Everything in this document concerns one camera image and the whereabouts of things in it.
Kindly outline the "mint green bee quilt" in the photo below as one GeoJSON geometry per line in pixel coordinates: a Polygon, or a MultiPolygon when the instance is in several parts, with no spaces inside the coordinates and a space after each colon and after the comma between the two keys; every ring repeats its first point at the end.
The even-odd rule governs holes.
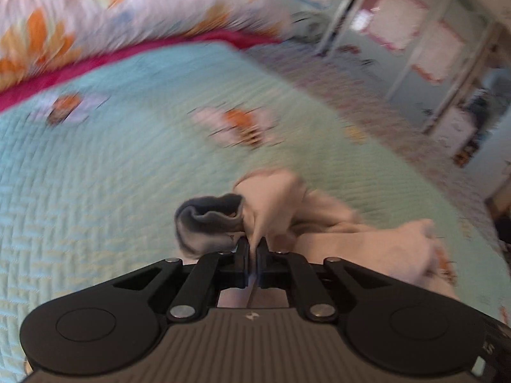
{"type": "Polygon", "coordinates": [[[177,254],[173,215],[253,169],[285,167],[377,228],[431,219],[466,304],[508,322],[496,248],[414,167],[320,99],[221,42],[150,50],[1,115],[1,379],[24,376],[39,304],[177,254]],[[49,95],[103,95],[77,124],[34,118],[49,95]]]}

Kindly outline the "heart patterned bedsheet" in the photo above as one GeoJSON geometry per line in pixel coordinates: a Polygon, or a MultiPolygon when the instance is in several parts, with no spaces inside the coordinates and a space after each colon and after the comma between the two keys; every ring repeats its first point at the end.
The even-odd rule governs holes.
{"type": "Polygon", "coordinates": [[[340,66],[314,55],[310,46],[292,41],[257,45],[245,53],[401,156],[433,183],[490,245],[500,246],[489,210],[466,173],[454,165],[440,144],[351,79],[340,66]]]}

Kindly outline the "pale blue sliding wardrobe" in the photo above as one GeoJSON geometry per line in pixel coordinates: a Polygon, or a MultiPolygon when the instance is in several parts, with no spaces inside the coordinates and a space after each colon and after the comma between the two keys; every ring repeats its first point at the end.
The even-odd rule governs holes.
{"type": "Polygon", "coordinates": [[[435,118],[496,21],[478,0],[282,0],[294,39],[389,102],[411,124],[435,118]]]}

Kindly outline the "white patterned baby garment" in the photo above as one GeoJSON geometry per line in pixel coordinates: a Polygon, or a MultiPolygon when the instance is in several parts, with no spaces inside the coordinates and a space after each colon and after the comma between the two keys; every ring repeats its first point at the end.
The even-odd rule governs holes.
{"type": "Polygon", "coordinates": [[[230,285],[219,304],[225,308],[284,307],[283,291],[256,284],[256,247],[301,254],[320,264],[338,257],[391,278],[455,298],[441,268],[443,244],[428,219],[377,229],[344,202],[308,189],[289,169],[258,169],[238,180],[231,193],[185,201],[174,225],[179,248],[189,262],[212,252],[230,252],[238,239],[249,243],[248,286],[230,285]]]}

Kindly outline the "white drawer cabinet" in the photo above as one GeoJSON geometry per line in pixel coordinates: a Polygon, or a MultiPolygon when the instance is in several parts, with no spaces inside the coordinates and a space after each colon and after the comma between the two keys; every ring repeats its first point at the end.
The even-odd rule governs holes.
{"type": "Polygon", "coordinates": [[[438,120],[431,131],[431,138],[443,148],[447,156],[453,157],[476,132],[473,116],[460,108],[452,107],[438,120]]]}

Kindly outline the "floral long pillow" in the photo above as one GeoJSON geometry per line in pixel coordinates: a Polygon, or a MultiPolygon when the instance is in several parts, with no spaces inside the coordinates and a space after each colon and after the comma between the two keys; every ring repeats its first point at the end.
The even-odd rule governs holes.
{"type": "Polygon", "coordinates": [[[286,39],[279,0],[1,0],[1,88],[143,41],[214,29],[286,39]]]}

